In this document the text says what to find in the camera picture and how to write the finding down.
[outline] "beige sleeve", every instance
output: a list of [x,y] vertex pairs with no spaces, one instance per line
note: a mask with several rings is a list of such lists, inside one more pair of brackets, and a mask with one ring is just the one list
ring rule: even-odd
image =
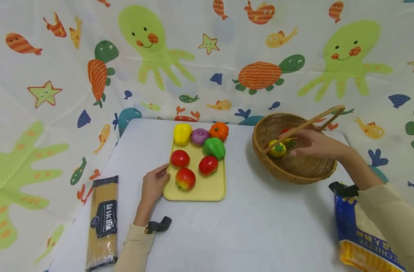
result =
[[359,191],[362,210],[381,231],[399,263],[414,272],[414,209],[389,184]]
[[145,234],[145,227],[130,225],[127,239],[113,272],[145,271],[146,260],[155,236],[155,233]]

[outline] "basket handle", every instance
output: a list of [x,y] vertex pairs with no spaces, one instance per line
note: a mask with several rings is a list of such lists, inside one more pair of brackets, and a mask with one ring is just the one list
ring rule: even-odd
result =
[[317,115],[316,117],[306,121],[305,123],[301,124],[300,126],[298,126],[297,128],[293,128],[290,129],[289,131],[287,131],[284,134],[281,134],[278,136],[278,140],[276,140],[275,143],[271,144],[270,146],[268,146],[266,149],[264,149],[263,151],[261,151],[262,155],[266,155],[267,152],[269,152],[271,149],[273,149],[277,144],[279,144],[281,141],[283,141],[284,139],[290,137],[291,135],[295,134],[296,132],[298,132],[299,130],[306,128],[307,126],[311,125],[312,123],[314,123],[315,121],[319,120],[322,117],[327,116],[328,114],[331,114],[333,112],[336,111],[336,114],[329,119],[328,121],[326,121],[326,123],[324,123],[319,129],[322,131],[326,128],[326,126],[328,126],[328,124],[332,123],[332,121],[334,121],[345,109],[346,107],[344,105],[338,105],[336,107],[333,107],[325,112],[322,112],[321,114]]

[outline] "green bell pepper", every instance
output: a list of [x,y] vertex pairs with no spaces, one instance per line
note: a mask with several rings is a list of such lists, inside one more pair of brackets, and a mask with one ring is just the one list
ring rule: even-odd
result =
[[202,149],[207,156],[215,156],[218,160],[225,157],[225,146],[223,145],[222,140],[218,137],[207,139],[202,145]]

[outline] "orange pumpkin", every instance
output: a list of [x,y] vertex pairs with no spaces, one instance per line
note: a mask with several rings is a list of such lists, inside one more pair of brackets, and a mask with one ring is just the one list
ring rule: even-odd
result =
[[228,131],[229,131],[229,128],[225,123],[217,122],[211,126],[210,136],[218,137],[223,142],[228,137]]

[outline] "yellow package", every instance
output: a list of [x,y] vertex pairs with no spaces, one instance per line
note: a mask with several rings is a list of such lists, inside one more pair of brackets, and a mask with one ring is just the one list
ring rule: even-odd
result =
[[335,195],[340,260],[365,272],[405,272],[384,237],[355,198]]

